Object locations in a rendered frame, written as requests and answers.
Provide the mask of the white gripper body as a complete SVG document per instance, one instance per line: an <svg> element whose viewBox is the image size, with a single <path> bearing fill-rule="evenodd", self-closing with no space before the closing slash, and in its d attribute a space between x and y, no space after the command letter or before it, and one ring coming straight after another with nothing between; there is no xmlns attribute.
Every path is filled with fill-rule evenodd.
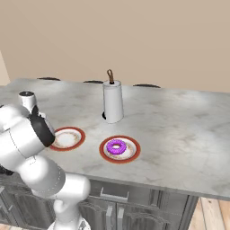
<svg viewBox="0 0 230 230"><path fill-rule="evenodd" d="M46 123L48 123L48 117L45 113L39 111L39 116L42 117Z"/></svg>

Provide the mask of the red rimmed white plate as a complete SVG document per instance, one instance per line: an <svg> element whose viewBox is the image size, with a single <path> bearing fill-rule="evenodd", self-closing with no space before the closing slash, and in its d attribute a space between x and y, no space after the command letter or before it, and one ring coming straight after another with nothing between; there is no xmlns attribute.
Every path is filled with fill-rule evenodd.
<svg viewBox="0 0 230 230"><path fill-rule="evenodd" d="M55 141L50 146L54 151L66 152L78 148L85 141L85 133L77 127L55 130Z"/></svg>
<svg viewBox="0 0 230 230"><path fill-rule="evenodd" d="M112 139L121 139L126 143L127 149L123 154L112 155L107 151L107 143ZM127 164L136 160L140 155L140 150L140 144L134 138L122 135L107 137L99 146L101 157L113 164Z"/></svg>

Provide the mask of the white paper towel roll holder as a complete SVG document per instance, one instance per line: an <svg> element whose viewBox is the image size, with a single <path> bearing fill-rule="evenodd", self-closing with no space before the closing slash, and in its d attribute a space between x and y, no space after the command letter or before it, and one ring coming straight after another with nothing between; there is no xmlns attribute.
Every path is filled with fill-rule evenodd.
<svg viewBox="0 0 230 230"><path fill-rule="evenodd" d="M107 70L109 79L102 84L103 115L107 123L112 124L124 118L121 82L114 79L111 69Z"/></svg>

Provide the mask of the purple frosted donut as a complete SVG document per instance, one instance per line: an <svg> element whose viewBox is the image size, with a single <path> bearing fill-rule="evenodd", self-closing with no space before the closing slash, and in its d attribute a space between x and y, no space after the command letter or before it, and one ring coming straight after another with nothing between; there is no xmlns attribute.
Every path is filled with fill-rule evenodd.
<svg viewBox="0 0 230 230"><path fill-rule="evenodd" d="M121 139L112 139L107 143L107 151L112 155L121 155L123 154L126 149L126 143Z"/></svg>

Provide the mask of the grey cupboard run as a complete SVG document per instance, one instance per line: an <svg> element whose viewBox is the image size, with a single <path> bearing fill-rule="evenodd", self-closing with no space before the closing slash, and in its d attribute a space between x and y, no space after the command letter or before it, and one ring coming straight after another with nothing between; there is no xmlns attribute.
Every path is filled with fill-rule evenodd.
<svg viewBox="0 0 230 230"><path fill-rule="evenodd" d="M0 186L6 188L7 194L19 212L22 220L20 227L29 230L47 230L54 222L53 200L33 195L18 173L0 174Z"/></svg>

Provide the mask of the grey cupboard door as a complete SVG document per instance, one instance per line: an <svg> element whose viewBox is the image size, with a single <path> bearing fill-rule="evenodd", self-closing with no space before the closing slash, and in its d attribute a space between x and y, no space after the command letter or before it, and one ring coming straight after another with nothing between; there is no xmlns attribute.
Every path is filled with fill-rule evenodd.
<svg viewBox="0 0 230 230"><path fill-rule="evenodd" d="M124 208L123 230L171 230L171 224L149 208L128 204L117 204Z"/></svg>
<svg viewBox="0 0 230 230"><path fill-rule="evenodd" d="M91 230L107 230L106 229L106 211L107 207L112 206L112 229L116 227L116 203L101 199L86 199L79 203L79 209L83 218L88 222Z"/></svg>

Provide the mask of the grey drawer front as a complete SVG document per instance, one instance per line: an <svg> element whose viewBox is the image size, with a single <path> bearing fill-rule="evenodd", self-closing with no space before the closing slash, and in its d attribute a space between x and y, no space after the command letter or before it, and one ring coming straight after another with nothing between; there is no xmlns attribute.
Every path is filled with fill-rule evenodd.
<svg viewBox="0 0 230 230"><path fill-rule="evenodd" d="M128 195L128 202L122 202L121 203L132 203L132 204L138 204L138 205L148 205L149 201L149 189L135 187L135 186L129 186L124 184L117 184L112 182L105 182L105 181L94 181L91 180L91 192L90 195L92 197L100 198L100 192L102 187L104 188L104 192L112 195L119 195L119 196L126 196Z"/></svg>

